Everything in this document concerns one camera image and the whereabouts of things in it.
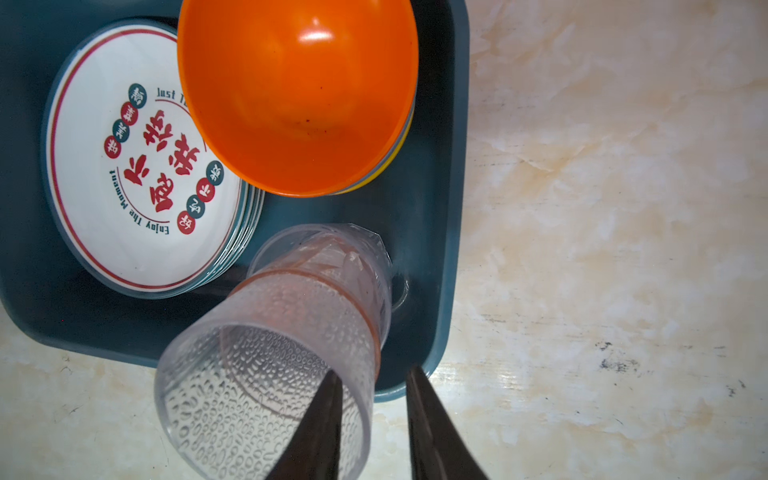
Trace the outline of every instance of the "beige marble surface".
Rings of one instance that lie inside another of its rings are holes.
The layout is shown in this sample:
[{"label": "beige marble surface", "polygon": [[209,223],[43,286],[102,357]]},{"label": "beige marble surface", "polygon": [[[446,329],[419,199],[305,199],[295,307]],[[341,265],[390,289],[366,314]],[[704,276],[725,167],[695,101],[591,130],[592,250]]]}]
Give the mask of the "beige marble surface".
[{"label": "beige marble surface", "polygon": [[[491,478],[768,477],[768,2],[468,0],[432,383]],[[196,478],[153,370],[0,319],[0,476]],[[408,478],[402,400],[363,478]]]}]

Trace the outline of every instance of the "white plate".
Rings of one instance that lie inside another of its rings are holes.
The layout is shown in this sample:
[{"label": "white plate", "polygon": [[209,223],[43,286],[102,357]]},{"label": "white plate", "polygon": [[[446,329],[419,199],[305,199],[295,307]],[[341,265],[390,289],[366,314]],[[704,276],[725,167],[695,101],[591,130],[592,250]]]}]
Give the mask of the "white plate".
[{"label": "white plate", "polygon": [[120,291],[180,293],[205,276],[245,186],[194,126],[176,35],[154,22],[98,32],[62,68],[49,105],[51,206],[79,260]]}]

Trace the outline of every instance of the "upside-down cup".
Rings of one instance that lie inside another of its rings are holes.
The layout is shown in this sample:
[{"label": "upside-down cup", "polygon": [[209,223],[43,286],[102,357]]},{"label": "upside-down cup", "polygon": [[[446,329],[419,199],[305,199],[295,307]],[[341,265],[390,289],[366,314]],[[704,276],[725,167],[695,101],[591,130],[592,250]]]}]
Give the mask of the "upside-down cup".
[{"label": "upside-down cup", "polygon": [[160,358],[155,404],[182,457],[206,478],[265,478],[333,369],[344,385],[339,477],[357,478],[390,268],[380,237],[352,225],[301,225],[269,240],[249,277]]},{"label": "upside-down cup", "polygon": [[274,194],[367,184],[413,116],[419,43],[409,0],[185,0],[178,57],[207,145]]}]

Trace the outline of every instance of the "teal plastic tray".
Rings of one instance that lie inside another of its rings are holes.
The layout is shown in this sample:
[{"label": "teal plastic tray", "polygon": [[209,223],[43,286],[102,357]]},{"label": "teal plastic tray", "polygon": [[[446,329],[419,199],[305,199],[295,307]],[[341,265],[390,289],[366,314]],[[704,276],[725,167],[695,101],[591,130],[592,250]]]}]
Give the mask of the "teal plastic tray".
[{"label": "teal plastic tray", "polygon": [[461,228],[467,129],[469,22],[462,0],[413,0],[419,86],[402,150],[371,184],[314,199],[267,195],[238,263],[166,300],[116,293],[87,273],[59,236],[45,200],[40,127],[48,91],[70,53],[93,32],[128,18],[175,25],[181,2],[5,2],[0,15],[0,296],[18,327],[45,345],[156,366],[167,344],[244,278],[278,230],[298,223],[357,223],[382,235],[408,293],[382,351],[376,400],[405,394],[414,364],[431,373],[451,322]]}]

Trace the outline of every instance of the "plastic bowl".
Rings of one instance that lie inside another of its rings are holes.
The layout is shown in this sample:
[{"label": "plastic bowl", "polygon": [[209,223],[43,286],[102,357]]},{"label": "plastic bowl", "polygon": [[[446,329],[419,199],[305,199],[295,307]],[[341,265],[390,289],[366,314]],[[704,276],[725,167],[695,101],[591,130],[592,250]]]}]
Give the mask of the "plastic bowl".
[{"label": "plastic bowl", "polygon": [[185,0],[178,36],[198,129],[259,188],[358,187],[407,132],[419,69],[409,0]]}]

